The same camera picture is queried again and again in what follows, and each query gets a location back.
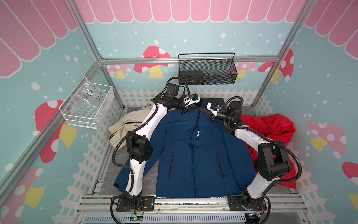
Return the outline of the navy blue jacket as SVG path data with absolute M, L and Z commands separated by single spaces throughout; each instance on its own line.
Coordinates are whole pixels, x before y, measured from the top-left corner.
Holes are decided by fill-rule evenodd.
M 210 121 L 199 108 L 182 114 L 160 107 L 161 118 L 150 144 L 147 174 L 158 164 L 156 196 L 171 198 L 223 197 L 242 193 L 256 173 L 246 143 Z

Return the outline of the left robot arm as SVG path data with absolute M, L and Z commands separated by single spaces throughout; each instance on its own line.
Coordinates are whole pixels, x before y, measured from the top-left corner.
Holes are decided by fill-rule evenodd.
M 188 85 L 179 77 L 174 77 L 179 81 L 173 84 L 167 81 L 164 89 L 153 99 L 153 107 L 140 124 L 133 131 L 128 132 L 116 145 L 112 153 L 112 163 L 114 166 L 127 169 L 129 179 L 127 187 L 119 196 L 111 199 L 111 205 L 128 208 L 134 212 L 143 207 L 142 202 L 142 182 L 145 171 L 145 165 L 153 153 L 153 147 L 150 139 L 160 121 L 165 117 L 170 109 L 187 110 L 190 105 L 200 102 L 197 94 L 191 94 Z M 116 154 L 122 145 L 126 142 L 129 156 L 129 165 L 120 164 L 116 161 Z

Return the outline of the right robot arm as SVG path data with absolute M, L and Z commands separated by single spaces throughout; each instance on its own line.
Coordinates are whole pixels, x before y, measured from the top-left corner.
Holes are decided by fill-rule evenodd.
M 210 121 L 223 121 L 225 130 L 243 140 L 257 152 L 254 164 L 256 177 L 242 192 L 239 205 L 245 210 L 254 210 L 263 206 L 267 192 L 291 172 L 291 161 L 284 142 L 274 141 L 251 129 L 241 120 L 242 97 L 232 97 L 226 103 L 207 102 L 200 110 L 209 116 Z

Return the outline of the cream beige jacket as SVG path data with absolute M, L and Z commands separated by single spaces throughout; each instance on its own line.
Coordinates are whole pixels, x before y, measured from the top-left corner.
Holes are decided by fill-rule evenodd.
M 117 123 L 110 126 L 110 144 L 115 148 L 128 132 L 138 128 L 151 112 L 152 107 L 142 107 L 140 110 L 127 113 Z

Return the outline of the black flat case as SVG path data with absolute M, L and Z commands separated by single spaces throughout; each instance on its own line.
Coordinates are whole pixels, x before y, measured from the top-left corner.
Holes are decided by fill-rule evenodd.
M 218 104 L 220 107 L 225 105 L 225 101 L 223 98 L 207 98 L 206 101 L 213 104 Z

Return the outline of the black box in basket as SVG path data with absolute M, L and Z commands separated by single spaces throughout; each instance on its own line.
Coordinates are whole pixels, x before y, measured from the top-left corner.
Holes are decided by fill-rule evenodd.
M 205 83 L 203 71 L 180 71 L 179 77 L 183 79 L 187 85 L 203 85 Z

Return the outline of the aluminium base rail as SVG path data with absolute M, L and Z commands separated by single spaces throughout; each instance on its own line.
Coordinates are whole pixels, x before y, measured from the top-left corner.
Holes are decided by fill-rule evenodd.
M 298 194 L 268 194 L 271 207 L 266 211 L 232 211 L 228 199 L 222 198 L 157 198 L 153 210 L 139 210 L 139 219 L 132 211 L 114 211 L 122 224 L 244 224 L 246 215 L 260 213 L 260 221 L 267 224 L 312 224 L 303 199 Z

